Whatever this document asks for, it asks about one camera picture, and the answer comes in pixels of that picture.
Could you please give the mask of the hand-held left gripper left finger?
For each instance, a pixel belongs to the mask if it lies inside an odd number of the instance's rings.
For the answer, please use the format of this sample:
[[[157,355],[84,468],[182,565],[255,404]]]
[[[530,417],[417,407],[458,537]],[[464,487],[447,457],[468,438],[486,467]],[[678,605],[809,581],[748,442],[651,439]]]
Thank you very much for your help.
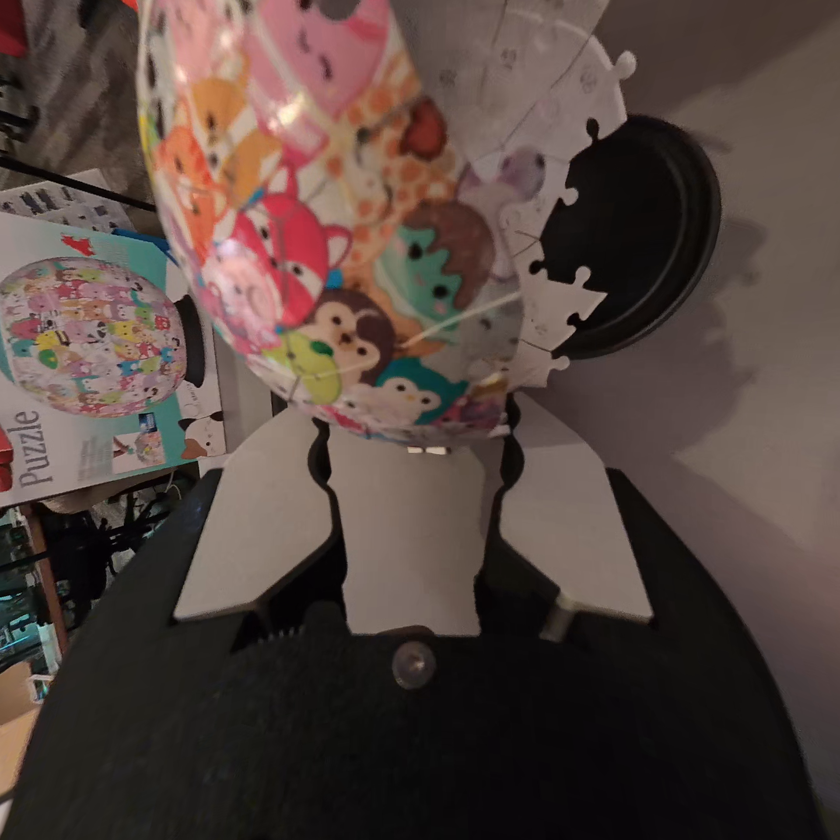
[[[254,613],[270,631],[317,601],[343,605],[346,550],[329,487],[329,428],[287,408],[250,435],[218,478],[174,619]]]

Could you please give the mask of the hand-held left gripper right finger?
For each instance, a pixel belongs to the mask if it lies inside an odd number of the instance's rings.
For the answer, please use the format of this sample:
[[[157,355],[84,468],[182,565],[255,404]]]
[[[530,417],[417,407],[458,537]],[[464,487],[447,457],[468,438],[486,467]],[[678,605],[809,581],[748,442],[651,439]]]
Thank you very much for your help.
[[[608,470],[577,433],[520,393],[476,577],[486,634],[559,642],[579,615],[654,618]]]

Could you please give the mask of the colourful 3D puzzle ball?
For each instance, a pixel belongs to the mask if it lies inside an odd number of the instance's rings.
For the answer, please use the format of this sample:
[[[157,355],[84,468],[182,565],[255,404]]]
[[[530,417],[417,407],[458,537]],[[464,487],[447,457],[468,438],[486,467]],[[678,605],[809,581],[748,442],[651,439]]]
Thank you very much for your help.
[[[288,405],[415,450],[511,432],[520,211],[624,119],[609,2],[139,2],[144,158],[211,323]]]

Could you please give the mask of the colourful puzzle box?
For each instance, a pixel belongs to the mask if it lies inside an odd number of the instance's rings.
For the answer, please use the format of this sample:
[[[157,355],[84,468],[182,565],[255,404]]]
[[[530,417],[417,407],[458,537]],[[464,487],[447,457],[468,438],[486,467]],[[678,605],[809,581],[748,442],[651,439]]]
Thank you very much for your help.
[[[155,244],[2,215],[2,508],[227,455],[214,331]]]

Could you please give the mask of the black ball stand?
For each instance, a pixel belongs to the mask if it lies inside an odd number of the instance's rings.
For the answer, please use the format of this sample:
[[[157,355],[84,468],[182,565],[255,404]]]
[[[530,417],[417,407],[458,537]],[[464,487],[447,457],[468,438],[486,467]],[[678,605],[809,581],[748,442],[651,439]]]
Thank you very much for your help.
[[[717,174],[699,143],[662,119],[633,114],[570,164],[573,204],[555,204],[542,228],[542,267],[605,293],[552,356],[572,361],[622,350],[660,328],[704,274],[718,241]]]

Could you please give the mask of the blue bag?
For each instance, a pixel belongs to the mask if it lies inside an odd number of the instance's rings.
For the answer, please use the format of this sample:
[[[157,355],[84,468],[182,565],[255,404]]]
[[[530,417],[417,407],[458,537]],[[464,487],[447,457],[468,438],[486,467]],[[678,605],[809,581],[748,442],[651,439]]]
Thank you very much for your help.
[[[111,230],[111,235],[119,236],[122,238],[130,238],[132,240],[151,244],[167,255],[171,251],[170,245],[165,238],[154,236],[151,234],[142,234],[132,229],[114,227]]]

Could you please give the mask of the white printed board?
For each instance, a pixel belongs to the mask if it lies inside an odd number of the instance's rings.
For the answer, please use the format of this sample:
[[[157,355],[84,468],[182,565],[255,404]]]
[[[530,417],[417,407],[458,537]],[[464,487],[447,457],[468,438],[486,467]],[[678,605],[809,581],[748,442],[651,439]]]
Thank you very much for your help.
[[[105,233],[116,228],[134,230],[120,202],[47,181],[3,190],[1,211]]]

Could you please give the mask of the red storage bin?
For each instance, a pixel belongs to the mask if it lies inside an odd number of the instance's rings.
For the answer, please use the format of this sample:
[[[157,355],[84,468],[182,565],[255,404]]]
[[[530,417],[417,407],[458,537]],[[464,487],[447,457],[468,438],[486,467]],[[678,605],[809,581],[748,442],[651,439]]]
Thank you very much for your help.
[[[1,1],[1,55],[26,58],[29,52],[28,20],[32,14],[29,1]]]

